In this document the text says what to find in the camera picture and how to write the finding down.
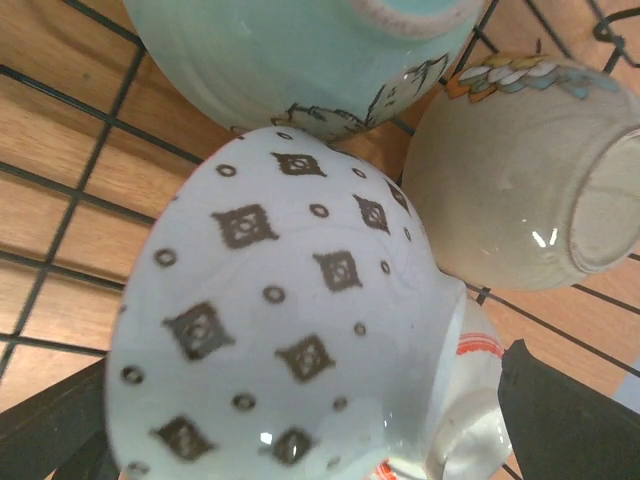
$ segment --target crockery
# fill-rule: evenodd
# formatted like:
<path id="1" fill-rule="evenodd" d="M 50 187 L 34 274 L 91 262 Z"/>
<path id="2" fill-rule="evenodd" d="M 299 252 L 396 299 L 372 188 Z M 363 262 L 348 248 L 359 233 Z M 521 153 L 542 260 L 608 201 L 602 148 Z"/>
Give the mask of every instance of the crockery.
<path id="1" fill-rule="evenodd" d="M 511 455 L 498 384 L 504 350 L 490 319 L 467 301 L 443 415 L 426 465 L 391 459 L 371 480 L 487 480 Z"/>
<path id="2" fill-rule="evenodd" d="M 482 1 L 125 4 L 169 80 L 220 125 L 288 125 L 333 141 L 374 128 L 431 88 Z"/>
<path id="3" fill-rule="evenodd" d="M 465 310 L 404 194 L 304 132 L 232 141 L 156 222 L 107 365 L 145 480 L 364 477 L 424 462 Z"/>
<path id="4" fill-rule="evenodd" d="M 640 101 L 604 73 L 500 53 L 422 118 L 403 190 L 438 266 L 527 290 L 616 265 L 640 237 Z"/>

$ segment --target black metal wire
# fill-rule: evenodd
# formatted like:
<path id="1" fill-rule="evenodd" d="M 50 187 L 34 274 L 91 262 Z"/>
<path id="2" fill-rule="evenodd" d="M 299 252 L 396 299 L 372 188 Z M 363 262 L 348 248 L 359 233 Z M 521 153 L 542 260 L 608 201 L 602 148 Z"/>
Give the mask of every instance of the black metal wire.
<path id="1" fill-rule="evenodd" d="M 551 40 L 555 43 L 555 45 L 560 49 L 560 51 L 568 58 L 573 58 L 573 54 L 571 53 L 570 49 L 567 47 L 567 45 L 562 41 L 562 39 L 560 38 L 560 35 L 557 33 L 557 31 L 553 28 L 553 26 L 550 24 L 550 22 L 546 19 L 546 17 L 543 15 L 543 13 L 541 12 L 541 10 L 539 9 L 539 7 L 536 5 L 536 3 L 534 2 L 534 0 L 523 0 L 525 2 L 525 4 L 528 6 L 528 8 L 531 10 L 532 14 L 536 17 L 536 19 L 539 21 L 539 23 L 542 25 L 542 27 L 545 29 L 545 31 L 547 32 L 547 34 L 549 35 L 549 37 L 551 38 Z M 624 44 L 624 39 L 620 36 L 617 36 L 614 32 L 613 29 L 611 27 L 611 22 L 614 22 L 616 20 L 620 20 L 622 18 L 629 18 L 630 16 L 635 16 L 635 15 L 640 15 L 640 8 L 634 8 L 634 9 L 630 9 L 630 10 L 625 10 L 622 12 L 617 12 L 614 13 L 612 15 L 609 15 L 608 17 L 605 17 L 602 10 L 600 9 L 600 7 L 598 6 L 598 4 L 595 2 L 595 0 L 586 0 L 589 5 L 591 6 L 591 8 L 593 9 L 593 11 L 595 12 L 597 18 L 600 19 L 600 22 L 598 23 L 598 25 L 594 28 L 594 36 L 596 37 L 597 40 L 599 41 L 603 41 L 603 42 L 609 42 L 612 43 L 614 45 L 614 49 L 613 52 L 609 58 L 609 60 L 607 61 L 605 67 L 604 67 L 604 71 L 610 73 L 613 68 L 616 66 L 616 64 L 618 63 L 618 61 L 621 58 L 626 59 L 631 65 L 634 65 L 636 67 L 638 67 L 638 63 L 634 62 L 633 59 L 631 58 L 631 56 L 628 54 L 628 52 L 625 49 L 625 44 Z M 0 380 L 2 379 L 3 374 L 6 371 L 8 362 L 11 358 L 11 355 L 13 354 L 14 350 L 15 350 L 15 346 L 16 345 L 29 345 L 29 346 L 34 346 L 34 347 L 41 347 L 41 348 L 49 348 L 49 349 L 53 349 L 53 350 L 60 350 L 60 351 L 65 351 L 65 352 L 72 352 L 72 353 L 79 353 L 79 354 L 84 354 L 84 355 L 92 355 L 92 356 L 104 356 L 106 354 L 106 352 L 104 350 L 99 350 L 99 349 L 95 349 L 95 348 L 89 348 L 89 347 L 83 347 L 83 346 L 78 346 L 78 345 L 69 345 L 69 344 L 65 344 L 65 343 L 60 343 L 60 342 L 52 342 L 52 341 L 48 341 L 48 340 L 41 340 L 41 339 L 36 339 L 36 338 L 31 338 L 31 337 L 25 337 L 24 335 L 22 335 L 23 329 L 26 325 L 26 322 L 29 318 L 29 315 L 33 309 L 33 306 L 35 304 L 35 300 L 40 292 L 40 289 L 42 288 L 44 281 L 47 277 L 47 275 L 49 273 L 52 274 L 56 274 L 56 275 L 62 275 L 64 277 L 67 278 L 73 278 L 76 280 L 80 280 L 92 285 L 96 285 L 96 286 L 100 286 L 103 288 L 108 288 L 111 290 L 115 290 L 115 291 L 122 291 L 122 289 L 124 288 L 124 285 L 122 283 L 119 282 L 115 282 L 109 279 L 105 279 L 105 278 L 101 278 L 101 277 L 97 277 L 94 275 L 90 275 L 87 273 L 83 273 L 77 270 L 73 270 L 70 268 L 65 268 L 59 265 L 55 265 L 54 264 L 54 260 L 55 260 L 55 256 L 56 253 L 58 251 L 58 248 L 60 247 L 60 244 L 62 242 L 62 239 L 65 235 L 65 232 L 67 230 L 67 227 L 69 226 L 69 223 L 71 221 L 72 215 L 75 211 L 75 208 L 77 207 L 77 205 L 80 202 L 86 202 L 88 204 L 97 206 L 99 208 L 105 209 L 107 211 L 122 215 L 126 218 L 129 218 L 131 220 L 140 222 L 142 224 L 145 225 L 151 225 L 153 224 L 153 222 L 155 221 L 155 219 L 153 219 L 152 217 L 149 217 L 148 215 L 144 215 L 140 212 L 136 212 L 134 210 L 131 210 L 129 208 L 126 208 L 124 206 L 118 205 L 116 203 L 113 202 L 109 202 L 107 200 L 101 199 L 99 197 L 96 197 L 94 195 L 88 194 L 86 192 L 84 192 L 84 188 L 87 185 L 87 182 L 89 180 L 89 177 L 93 171 L 93 168 L 96 165 L 96 162 L 98 160 L 98 157 L 102 151 L 102 148 L 105 144 L 105 141 L 107 139 L 107 136 L 110 132 L 110 130 L 112 128 L 117 128 L 120 130 L 123 130 L 129 134 L 132 134 L 134 136 L 136 136 L 137 138 L 140 138 L 148 143 L 151 143 L 153 145 L 156 145 L 168 152 L 171 152 L 175 155 L 177 155 L 180 158 L 186 159 L 194 164 L 199 164 L 201 163 L 203 160 L 201 158 L 199 158 L 198 156 L 187 152 L 175 145 L 172 145 L 144 130 L 141 130 L 127 122 L 123 122 L 122 120 L 117 118 L 117 114 L 120 110 L 120 108 L 122 107 L 122 104 L 124 102 L 124 99 L 127 95 L 127 92 L 136 76 L 136 73 L 138 71 L 138 68 L 140 66 L 140 63 L 143 59 L 143 56 L 145 55 L 145 50 L 144 50 L 144 46 L 142 44 L 142 41 L 140 40 L 140 38 L 133 32 L 129 31 L 128 29 L 126 29 L 125 27 L 117 24 L 116 22 L 114 22 L 113 20 L 105 17 L 104 15 L 102 15 L 101 13 L 97 12 L 96 10 L 92 9 L 91 7 L 85 5 L 84 3 L 77 1 L 77 0 L 64 0 L 64 2 L 69 5 L 70 7 L 76 9 L 77 11 L 81 12 L 82 14 L 86 15 L 87 17 L 93 19 L 94 21 L 98 22 L 99 24 L 103 25 L 105 28 L 111 30 L 112 32 L 114 32 L 115 34 L 119 35 L 120 37 L 130 41 L 131 43 L 133 43 L 134 45 L 136 45 L 137 51 L 136 51 L 136 55 L 125 75 L 125 78 L 123 80 L 123 83 L 121 85 L 120 91 L 111 107 L 111 110 L 109 113 L 105 113 L 100 111 L 99 109 L 92 107 L 80 100 L 78 100 L 77 98 L 72 97 L 71 95 L 68 95 L 64 92 L 61 92 L 43 82 L 40 82 L 39 80 L 32 78 L 22 72 L 19 72 L 15 69 L 10 68 L 7 65 L 0 65 L 0 73 L 4 76 L 7 76 L 23 85 L 26 85 L 30 88 L 33 88 L 35 90 L 40 91 L 41 93 L 44 93 L 45 95 L 48 95 L 62 103 L 65 103 L 66 105 L 69 105 L 79 111 L 82 111 L 86 114 L 89 114 L 91 116 L 93 116 L 94 118 L 97 118 L 99 120 L 101 120 L 102 122 L 104 122 L 104 126 L 103 129 L 100 133 L 100 135 L 98 136 L 97 140 L 96 140 L 96 144 L 95 147 L 93 149 L 93 152 L 91 154 L 91 157 L 89 159 L 89 162 L 87 163 L 85 170 L 83 171 L 83 174 L 80 178 L 80 180 L 78 181 L 77 185 L 75 188 L 63 185 L 59 182 L 56 182 L 54 180 L 48 179 L 46 177 L 42 177 L 40 175 L 37 175 L 35 173 L 26 171 L 24 169 L 15 167 L 13 165 L 9 165 L 7 163 L 4 162 L 0 162 L 0 171 L 22 178 L 24 180 L 27 180 L 29 182 L 32 182 L 34 184 L 40 185 L 42 187 L 48 188 L 50 190 L 62 193 L 64 195 L 67 195 L 68 197 L 70 197 L 70 203 L 69 206 L 67 208 L 67 211 L 65 212 L 65 215 L 61 221 L 61 223 L 59 224 L 59 227 L 54 235 L 54 239 L 51 242 L 51 245 L 49 247 L 49 250 L 47 252 L 47 255 L 44 259 L 44 261 L 41 260 L 36 260 L 33 258 L 29 258 L 23 255 L 19 255 L 16 253 L 12 253 L 12 252 L 8 252 L 8 251 L 3 251 L 0 250 L 0 260 L 5 260 L 5 261 L 9 261 L 12 262 L 14 264 L 19 264 L 19 265 L 23 265 L 23 266 L 27 266 L 30 268 L 34 268 L 37 269 L 38 273 L 36 275 L 36 280 L 31 288 L 31 291 L 27 297 L 27 300 L 25 301 L 22 311 L 20 312 L 17 324 L 14 328 L 13 333 L 11 334 L 3 334 L 0 333 L 0 341 L 2 342 L 7 342 L 7 348 L 5 350 L 5 353 L 2 357 L 2 359 L 0 359 Z M 489 48 L 491 51 L 493 52 L 498 52 L 499 49 L 498 47 L 494 44 L 494 42 L 492 42 L 489 37 L 484 33 L 484 29 L 487 26 L 491 16 L 493 15 L 496 7 L 498 6 L 498 2 L 499 0 L 492 0 L 491 3 L 488 5 L 487 9 L 485 10 L 484 14 L 482 15 L 481 19 L 478 21 L 477 25 L 474 27 L 473 29 L 473 35 L 471 36 L 471 39 L 467 45 L 467 47 L 465 48 L 464 52 L 462 53 L 460 60 L 458 62 L 458 64 L 456 65 L 455 69 L 454 69 L 454 73 L 458 73 L 462 70 L 462 68 L 464 68 L 465 64 L 467 63 L 473 49 L 475 48 L 475 46 L 477 45 L 478 41 L 481 41 L 482 43 L 484 43 L 485 46 L 487 46 L 487 48 Z M 441 83 L 446 84 L 446 80 L 442 79 Z M 403 122 L 400 119 L 394 119 L 392 120 L 392 123 L 394 125 L 396 125 L 398 128 L 400 128 L 402 131 L 404 131 L 406 134 L 408 135 L 413 135 L 415 133 L 415 130 L 407 125 L 405 122 Z M 631 253 L 629 255 L 629 258 L 635 261 L 640 261 L 640 255 L 636 254 L 636 253 Z M 500 297 L 498 297 L 497 295 L 494 295 L 493 293 L 491 293 L 491 290 L 488 288 L 483 288 L 483 289 L 479 289 L 477 287 L 471 286 L 471 285 L 467 285 L 468 288 L 470 288 L 471 290 L 475 291 L 478 293 L 478 298 L 477 298 L 477 302 L 479 304 L 482 305 L 482 303 L 487 299 L 487 298 L 491 298 L 494 301 L 497 301 L 499 303 L 501 303 L 502 305 L 510 308 L 511 310 L 517 312 L 518 314 L 524 316 L 525 318 L 529 319 L 530 321 L 533 321 L 535 323 L 537 323 L 538 325 L 541 325 L 542 327 L 554 332 L 557 335 L 560 335 L 561 337 L 571 341 L 572 343 L 584 348 L 585 350 L 591 352 L 594 355 L 597 355 L 598 357 L 600 357 L 601 359 L 629 372 L 632 375 L 635 375 L 636 377 L 640 377 L 640 372 L 625 364 L 624 362 L 621 362 L 620 360 L 617 360 L 616 358 L 613 358 L 612 356 L 605 354 L 604 352 L 599 351 L 598 349 L 586 344 L 585 342 L 573 337 L 572 335 L 567 334 L 566 332 L 562 331 L 561 329 L 549 324 L 548 322 L 536 317 L 535 315 L 532 315 L 529 312 L 526 312 L 525 310 L 521 309 L 520 307 L 518 307 L 517 305 L 514 305 Z M 574 286 L 574 288 L 588 294 L 591 295 L 595 298 L 598 298 L 601 301 L 605 301 L 608 302 L 612 305 L 615 305 L 616 307 L 625 309 L 629 312 L 635 313 L 635 314 L 640 314 L 640 309 L 638 308 L 638 306 L 633 306 L 633 305 L 628 305 L 625 302 L 622 302 L 618 299 L 612 298 L 606 294 L 603 294 L 601 292 L 597 292 L 595 290 L 592 290 L 588 287 L 583 287 L 580 285 L 576 285 Z M 503 466 L 504 470 L 506 470 L 513 478 L 515 479 L 519 479 L 522 480 L 519 475 L 513 471 L 508 465 L 504 465 Z"/>

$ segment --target light blue bowl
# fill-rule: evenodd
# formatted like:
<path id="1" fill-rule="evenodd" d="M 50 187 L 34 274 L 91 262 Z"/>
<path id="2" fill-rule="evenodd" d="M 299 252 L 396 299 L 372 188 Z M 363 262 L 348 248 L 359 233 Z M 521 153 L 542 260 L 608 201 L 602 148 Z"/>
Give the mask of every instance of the light blue bowl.
<path id="1" fill-rule="evenodd" d="M 125 0 L 175 87 L 234 131 L 334 141 L 397 115 L 465 43 L 479 0 Z"/>

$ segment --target beige bowl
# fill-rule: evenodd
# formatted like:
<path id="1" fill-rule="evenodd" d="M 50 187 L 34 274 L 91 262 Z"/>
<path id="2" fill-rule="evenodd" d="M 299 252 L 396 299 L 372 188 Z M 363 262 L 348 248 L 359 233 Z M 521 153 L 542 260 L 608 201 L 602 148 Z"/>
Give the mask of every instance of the beige bowl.
<path id="1" fill-rule="evenodd" d="M 640 238 L 640 100 L 575 62 L 492 55 L 429 107 L 402 185 L 445 272 L 525 290 L 580 282 Z"/>

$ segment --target wooden surface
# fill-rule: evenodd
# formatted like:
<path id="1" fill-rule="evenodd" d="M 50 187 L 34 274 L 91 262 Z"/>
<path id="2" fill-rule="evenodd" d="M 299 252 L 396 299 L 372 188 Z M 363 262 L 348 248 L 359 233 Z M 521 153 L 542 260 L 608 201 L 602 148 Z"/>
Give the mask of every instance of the wooden surface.
<path id="1" fill-rule="evenodd" d="M 120 1 L 86 2 L 133 31 Z M 607 13 L 636 0 L 602 1 Z M 601 68 L 611 48 L 595 42 L 595 17 L 585 0 L 540 0 L 541 10 L 577 58 Z M 640 58 L 638 20 L 615 28 L 628 36 Z M 0 2 L 2 63 L 108 112 L 135 46 L 59 0 Z M 504 50 L 557 52 L 521 0 L 502 0 L 486 33 Z M 480 43 L 472 59 L 489 50 Z M 640 73 L 622 62 L 614 77 L 640 94 Z M 0 77 L 0 160 L 74 187 L 96 145 L 102 123 L 6 76 Z M 415 126 L 433 93 L 401 118 Z M 162 140 L 206 158 L 233 135 L 188 104 L 146 56 L 119 118 Z M 343 146 L 392 177 L 402 170 L 410 137 L 391 123 Z M 157 217 L 194 165 L 119 129 L 111 130 L 86 191 Z M 69 197 L 0 173 L 0 248 L 42 260 L 69 205 Z M 57 265 L 125 282 L 149 227 L 80 202 L 55 257 Z M 0 261 L 0 332 L 12 333 L 36 271 Z M 613 271 L 590 278 L 589 288 L 640 306 L 640 262 L 627 259 Z M 574 288 L 541 293 L 493 292 L 552 327 L 633 363 L 640 355 L 640 318 Z M 108 349 L 119 295 L 49 275 L 23 335 Z M 532 353 L 550 365 L 613 395 L 625 372 L 496 300 L 485 307 L 505 345 L 525 338 Z M 0 342 L 0 353 L 4 349 Z M 0 385 L 0 411 L 95 361 L 95 357 L 18 346 Z M 510 463 L 517 469 L 512 460 Z M 501 471 L 496 478 L 511 478 Z"/>

